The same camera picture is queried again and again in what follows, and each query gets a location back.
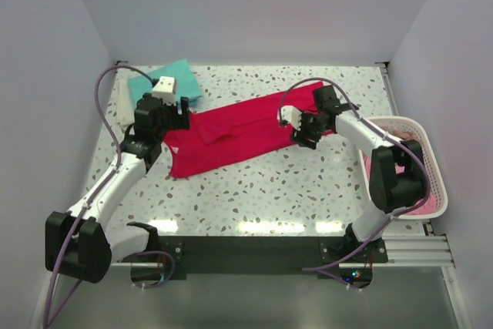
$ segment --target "gray floor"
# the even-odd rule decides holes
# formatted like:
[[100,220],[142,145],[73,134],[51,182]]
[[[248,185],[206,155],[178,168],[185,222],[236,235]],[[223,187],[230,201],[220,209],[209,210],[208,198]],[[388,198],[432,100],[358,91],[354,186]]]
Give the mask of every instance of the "gray floor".
[[[73,280],[62,278],[59,293]],[[440,269],[381,268],[364,297],[313,276],[189,276],[131,288],[128,267],[82,284],[54,328],[453,329]]]

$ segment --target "pink cloth in basket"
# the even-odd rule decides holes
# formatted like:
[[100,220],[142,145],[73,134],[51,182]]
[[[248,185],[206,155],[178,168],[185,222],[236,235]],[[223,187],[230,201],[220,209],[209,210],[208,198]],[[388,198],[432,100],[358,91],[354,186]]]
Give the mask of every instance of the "pink cloth in basket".
[[[370,168],[371,159],[369,157],[364,157],[364,168],[366,169],[368,179],[370,179]],[[404,171],[403,166],[395,166],[397,173],[402,173]],[[428,215],[430,213],[435,213],[437,210],[437,199],[434,197],[433,193],[430,193],[430,197],[424,203],[423,206],[419,207],[417,210],[406,213],[407,215]]]

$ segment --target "red garment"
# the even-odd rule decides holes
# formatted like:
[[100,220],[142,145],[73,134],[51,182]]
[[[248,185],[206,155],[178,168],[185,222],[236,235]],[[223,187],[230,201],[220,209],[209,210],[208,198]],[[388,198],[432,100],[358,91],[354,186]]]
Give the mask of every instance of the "red garment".
[[[294,89],[285,105],[315,109],[312,91],[317,82]],[[204,173],[290,146],[291,126],[280,127],[277,110],[283,92],[190,113],[190,130],[170,131],[164,142],[173,156],[169,174],[176,178]]]

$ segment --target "white wall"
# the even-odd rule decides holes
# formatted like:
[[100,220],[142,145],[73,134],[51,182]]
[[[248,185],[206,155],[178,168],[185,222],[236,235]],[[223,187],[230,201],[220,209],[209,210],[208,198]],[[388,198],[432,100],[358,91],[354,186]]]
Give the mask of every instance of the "white wall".
[[424,124],[450,205],[439,220],[477,328],[493,320],[493,0],[427,0],[390,64],[401,114]]
[[153,64],[390,60],[425,0],[83,0],[112,55]]
[[0,0],[0,327],[28,327],[44,223],[80,195],[110,64],[82,0]]

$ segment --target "speckled white surface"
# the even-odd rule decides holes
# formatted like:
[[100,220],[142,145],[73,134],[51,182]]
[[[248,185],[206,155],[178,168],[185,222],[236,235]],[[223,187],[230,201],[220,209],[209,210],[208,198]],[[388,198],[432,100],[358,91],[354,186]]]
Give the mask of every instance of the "speckled white surface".
[[[156,68],[142,67],[144,71]],[[194,107],[197,112],[283,91],[309,76],[323,76],[340,84],[363,115],[391,115],[377,67],[198,65],[192,70],[204,94]],[[116,78],[134,75],[120,70]],[[122,138],[116,122],[117,86],[106,117]],[[111,139],[103,130],[87,189],[113,156]],[[315,151],[291,146],[186,180],[170,178],[170,164],[165,148],[158,163],[113,214],[107,233],[133,220],[151,223],[162,234],[342,235],[368,202],[356,148],[338,135],[323,138]],[[421,221],[394,221],[385,235],[424,235],[424,231]]]

